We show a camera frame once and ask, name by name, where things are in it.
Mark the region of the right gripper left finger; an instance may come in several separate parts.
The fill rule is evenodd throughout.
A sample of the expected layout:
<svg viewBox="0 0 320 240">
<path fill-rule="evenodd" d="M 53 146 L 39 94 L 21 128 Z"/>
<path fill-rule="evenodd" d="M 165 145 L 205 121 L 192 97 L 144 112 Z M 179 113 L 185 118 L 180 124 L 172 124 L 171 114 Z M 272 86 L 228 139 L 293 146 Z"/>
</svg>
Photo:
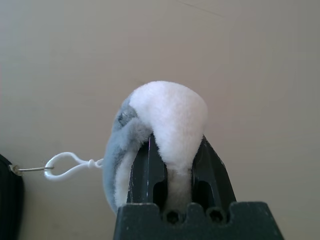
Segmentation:
<svg viewBox="0 0 320 240">
<path fill-rule="evenodd" d="M 167 169 L 155 136 L 142 144 L 131 166 L 128 204 L 155 204 L 162 211 L 168 195 Z"/>
</svg>

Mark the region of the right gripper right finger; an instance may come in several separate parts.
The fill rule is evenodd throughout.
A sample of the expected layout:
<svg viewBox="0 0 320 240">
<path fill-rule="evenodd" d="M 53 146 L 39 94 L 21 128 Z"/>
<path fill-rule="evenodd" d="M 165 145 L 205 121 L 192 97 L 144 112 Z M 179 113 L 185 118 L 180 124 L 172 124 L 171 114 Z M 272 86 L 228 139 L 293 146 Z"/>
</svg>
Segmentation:
<svg viewBox="0 0 320 240">
<path fill-rule="evenodd" d="M 227 169 L 206 137 L 193 160 L 192 201 L 204 210 L 217 207 L 225 212 L 236 201 Z"/>
</svg>

